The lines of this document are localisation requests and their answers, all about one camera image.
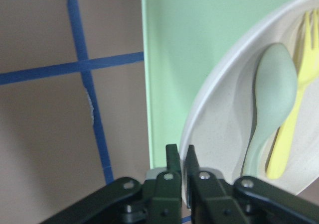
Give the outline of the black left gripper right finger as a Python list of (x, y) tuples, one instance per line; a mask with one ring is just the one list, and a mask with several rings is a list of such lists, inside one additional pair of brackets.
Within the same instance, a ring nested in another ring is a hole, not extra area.
[(237, 224), (239, 208), (212, 172), (201, 170), (195, 147), (188, 147), (185, 159), (186, 204), (193, 224)]

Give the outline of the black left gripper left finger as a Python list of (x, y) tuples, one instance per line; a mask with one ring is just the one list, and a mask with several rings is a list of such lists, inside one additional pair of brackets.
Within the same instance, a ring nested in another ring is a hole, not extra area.
[(166, 167), (152, 169), (144, 182), (147, 224), (179, 224), (181, 219), (181, 167), (177, 145), (168, 144)]

